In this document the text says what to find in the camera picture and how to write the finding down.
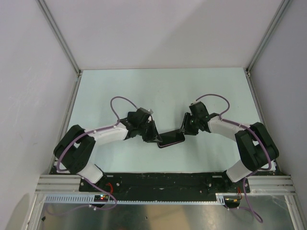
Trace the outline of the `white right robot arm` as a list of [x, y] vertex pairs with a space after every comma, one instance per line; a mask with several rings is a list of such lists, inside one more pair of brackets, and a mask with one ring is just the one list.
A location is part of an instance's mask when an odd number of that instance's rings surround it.
[[180, 128], [184, 135], [195, 136], [199, 131], [219, 134], [236, 142], [240, 160], [224, 172], [222, 188], [233, 192], [239, 181], [258, 170], [270, 170], [279, 151], [264, 124], [244, 125], [210, 114], [202, 102], [194, 102], [185, 113]]

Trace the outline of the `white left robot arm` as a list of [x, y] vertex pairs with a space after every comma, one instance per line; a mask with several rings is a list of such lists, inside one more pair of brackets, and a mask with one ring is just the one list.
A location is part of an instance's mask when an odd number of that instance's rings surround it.
[[106, 187], [106, 175], [90, 162], [94, 147], [136, 136], [141, 136], [146, 143], [162, 142], [151, 113], [144, 108], [128, 112], [127, 117], [113, 126], [86, 130], [73, 125], [54, 148], [53, 154], [68, 172], [87, 179], [94, 190], [102, 191]]

